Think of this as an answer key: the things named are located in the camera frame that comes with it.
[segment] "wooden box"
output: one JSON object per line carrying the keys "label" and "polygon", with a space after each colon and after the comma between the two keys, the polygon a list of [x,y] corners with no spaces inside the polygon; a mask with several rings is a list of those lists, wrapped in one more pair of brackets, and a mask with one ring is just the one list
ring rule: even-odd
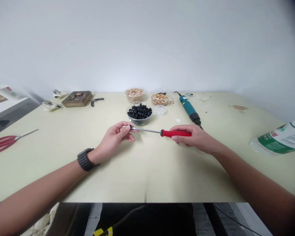
{"label": "wooden box", "polygon": [[75,91],[72,92],[62,104],[67,107],[85,107],[92,99],[93,95],[91,91]]}

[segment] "black wristwatch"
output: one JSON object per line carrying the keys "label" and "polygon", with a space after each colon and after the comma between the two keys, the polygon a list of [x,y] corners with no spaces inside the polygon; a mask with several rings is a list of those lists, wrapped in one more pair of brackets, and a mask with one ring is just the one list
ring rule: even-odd
{"label": "black wristwatch", "polygon": [[87,172],[93,170],[94,168],[96,168],[100,165],[100,164],[94,165],[89,160],[88,156],[86,155],[92,150],[93,150],[93,148],[88,148],[78,154],[78,163],[80,164],[81,168]]}

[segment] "plastic bottle cap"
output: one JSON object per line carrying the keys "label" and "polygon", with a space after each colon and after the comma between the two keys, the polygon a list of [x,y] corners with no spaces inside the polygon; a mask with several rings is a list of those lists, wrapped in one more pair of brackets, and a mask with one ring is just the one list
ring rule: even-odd
{"label": "plastic bottle cap", "polygon": [[154,110],[156,111],[156,113],[158,115],[164,115],[167,111],[167,108],[165,106],[162,105],[157,105]]}

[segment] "red screwdriver handle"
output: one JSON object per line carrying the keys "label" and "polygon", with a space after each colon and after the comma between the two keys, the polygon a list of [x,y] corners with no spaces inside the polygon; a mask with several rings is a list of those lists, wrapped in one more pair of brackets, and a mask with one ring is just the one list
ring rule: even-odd
{"label": "red screwdriver handle", "polygon": [[165,131],[162,129],[162,137],[172,137],[172,136],[191,136],[191,133],[181,131],[181,130],[173,130],[173,131]]}

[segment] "yellow stripe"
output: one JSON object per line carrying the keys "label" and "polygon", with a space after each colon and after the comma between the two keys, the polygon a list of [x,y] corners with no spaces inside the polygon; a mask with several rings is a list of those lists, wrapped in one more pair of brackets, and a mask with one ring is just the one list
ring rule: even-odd
{"label": "yellow stripe", "polygon": [[98,229],[94,232],[94,236],[100,236],[104,231],[102,229]]}
{"label": "yellow stripe", "polygon": [[108,230],[108,235],[112,236],[112,227],[108,228],[107,230]]}

